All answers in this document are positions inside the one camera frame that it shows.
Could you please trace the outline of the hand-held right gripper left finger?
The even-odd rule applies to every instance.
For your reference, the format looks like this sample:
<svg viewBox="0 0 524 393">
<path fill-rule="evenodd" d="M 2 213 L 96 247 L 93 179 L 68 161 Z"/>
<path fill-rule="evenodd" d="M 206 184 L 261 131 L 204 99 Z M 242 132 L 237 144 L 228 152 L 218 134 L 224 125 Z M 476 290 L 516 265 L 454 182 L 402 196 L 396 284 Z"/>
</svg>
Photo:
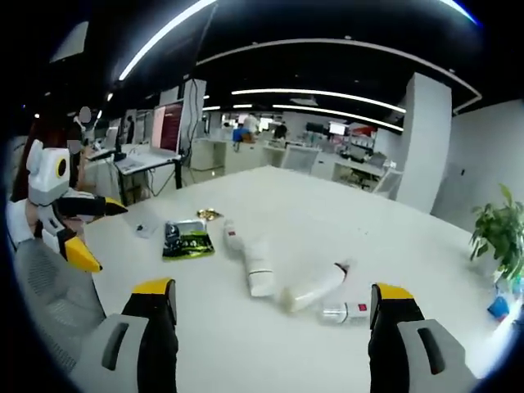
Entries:
<svg viewBox="0 0 524 393">
<path fill-rule="evenodd" d="M 175 392 L 176 325 L 175 280 L 138 284 L 85 339 L 72 382 L 81 392 Z"/>
</svg>

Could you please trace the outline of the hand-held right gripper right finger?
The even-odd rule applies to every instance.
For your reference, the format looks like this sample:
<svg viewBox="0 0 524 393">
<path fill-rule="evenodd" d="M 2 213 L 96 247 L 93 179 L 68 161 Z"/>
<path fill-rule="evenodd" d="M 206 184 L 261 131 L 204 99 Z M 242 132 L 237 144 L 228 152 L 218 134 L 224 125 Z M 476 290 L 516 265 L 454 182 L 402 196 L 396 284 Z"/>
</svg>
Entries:
<svg viewBox="0 0 524 393">
<path fill-rule="evenodd" d="M 469 392 L 477 384 L 460 342 L 424 318 L 402 287 L 372 285 L 368 357 L 371 392 Z"/>
</svg>

